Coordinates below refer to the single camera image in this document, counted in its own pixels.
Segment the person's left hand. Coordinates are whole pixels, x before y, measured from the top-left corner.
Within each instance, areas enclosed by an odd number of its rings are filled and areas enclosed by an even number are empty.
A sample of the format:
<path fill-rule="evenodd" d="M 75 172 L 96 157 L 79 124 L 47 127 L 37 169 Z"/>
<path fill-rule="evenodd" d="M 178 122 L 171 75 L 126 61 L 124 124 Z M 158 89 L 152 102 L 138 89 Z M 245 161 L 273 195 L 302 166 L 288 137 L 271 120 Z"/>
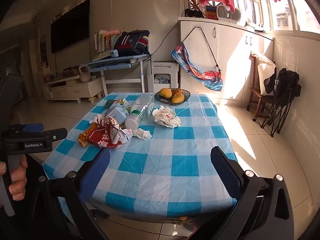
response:
<path fill-rule="evenodd" d="M 20 201 L 25 197 L 25 185 L 27 183 L 26 171 L 27 171 L 27 159 L 25 155 L 22 155 L 20 165 L 11 174 L 12 184 L 9 186 L 9 191 L 13 200 Z"/>

